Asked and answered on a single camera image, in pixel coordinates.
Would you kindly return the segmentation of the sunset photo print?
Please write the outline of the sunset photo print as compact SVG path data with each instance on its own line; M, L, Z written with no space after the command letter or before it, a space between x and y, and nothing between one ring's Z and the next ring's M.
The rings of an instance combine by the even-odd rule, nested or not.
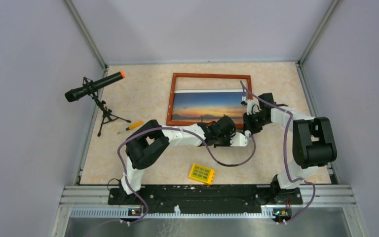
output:
M210 123L229 116L236 128L243 128L247 99L242 89L176 90L171 93L167 110L168 126L186 126L198 122Z

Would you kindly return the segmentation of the red wooden picture frame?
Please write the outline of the red wooden picture frame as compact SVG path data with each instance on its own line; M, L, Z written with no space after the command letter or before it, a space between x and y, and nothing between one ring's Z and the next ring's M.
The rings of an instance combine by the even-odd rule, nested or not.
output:
M250 75L228 75L228 74L205 74L205 73L174 73L170 89L171 93L176 90L201 90L201 89L252 89ZM247 99L252 95L243 93Z

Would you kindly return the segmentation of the yellow handled screwdriver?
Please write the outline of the yellow handled screwdriver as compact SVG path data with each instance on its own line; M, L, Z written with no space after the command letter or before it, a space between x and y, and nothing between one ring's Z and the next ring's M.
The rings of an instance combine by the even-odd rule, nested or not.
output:
M133 130L133 129L135 129L135 128L141 126L141 125L143 125L143 121L136 122L136 123L134 123L134 124L132 124L132 125L126 127L125 129L119 131L117 134L121 134L121 133L126 132L126 131L129 131L129 130Z

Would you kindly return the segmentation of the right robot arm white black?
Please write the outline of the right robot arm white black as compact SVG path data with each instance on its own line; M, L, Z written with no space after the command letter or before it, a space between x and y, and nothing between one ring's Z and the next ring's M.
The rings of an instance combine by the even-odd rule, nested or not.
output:
M337 158L337 149L330 120L302 114L286 104L277 104L272 93L261 94L258 100L244 99L243 129L252 134L265 125L284 127L284 171L273 177L269 196L275 203L296 197L299 185L319 167Z

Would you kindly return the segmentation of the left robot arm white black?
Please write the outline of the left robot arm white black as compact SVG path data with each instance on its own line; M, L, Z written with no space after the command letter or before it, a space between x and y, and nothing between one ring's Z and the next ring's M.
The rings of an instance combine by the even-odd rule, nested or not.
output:
M162 126L152 119L136 130L125 142L125 174L120 180L120 198L126 204L138 199L144 171L153 165L168 147L176 146L245 146L247 138L236 129L233 120L224 116L210 123L189 126Z

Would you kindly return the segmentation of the black mini tripod stand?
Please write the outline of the black mini tripod stand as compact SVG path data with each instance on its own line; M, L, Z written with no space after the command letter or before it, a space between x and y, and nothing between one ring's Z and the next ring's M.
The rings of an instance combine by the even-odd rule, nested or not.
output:
M97 92L98 90L96 89L95 82L93 80L91 80L87 77L84 77L82 80L82 85L86 89L91 89L91 91L88 92L87 95L89 95L93 99L93 101L95 102L97 107L102 111L102 121L101 121L101 125L99 128L99 132L97 134L98 137L100 137L102 135L102 128L103 128L104 124L116 121L118 119L123 120L127 123L131 123L131 121L128 119L121 118L119 116L114 115L112 110L108 109L108 107L105 106L106 102L104 100L101 101L99 99L98 92Z

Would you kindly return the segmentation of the black microphone orange tip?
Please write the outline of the black microphone orange tip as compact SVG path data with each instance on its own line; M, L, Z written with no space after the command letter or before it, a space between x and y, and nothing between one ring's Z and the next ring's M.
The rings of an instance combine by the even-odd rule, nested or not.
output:
M68 102L77 101L86 95L91 95L95 92L98 92L99 89L102 89L124 78L125 74L123 71L117 72L97 81L93 81L87 77L84 77L82 80L82 87L69 90L65 93L65 98Z

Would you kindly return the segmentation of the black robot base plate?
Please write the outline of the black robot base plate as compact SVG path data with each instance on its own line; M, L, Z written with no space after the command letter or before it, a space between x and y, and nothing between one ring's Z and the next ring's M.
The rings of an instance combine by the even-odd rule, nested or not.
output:
M184 214L260 213L263 205L300 205L299 188L283 190L274 185L144 185L136 194L121 188L109 192L109 205L149 207L149 213L172 212L178 206Z

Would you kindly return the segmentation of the aluminium rail frame front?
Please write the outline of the aluminium rail frame front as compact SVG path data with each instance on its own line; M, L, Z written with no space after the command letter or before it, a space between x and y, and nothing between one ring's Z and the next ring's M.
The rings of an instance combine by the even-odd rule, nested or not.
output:
M71 217L112 218L275 218L297 208L340 208L349 233L366 237L349 185L301 185L273 192L268 185L144 185L136 195L114 186L66 186L52 236L62 237Z

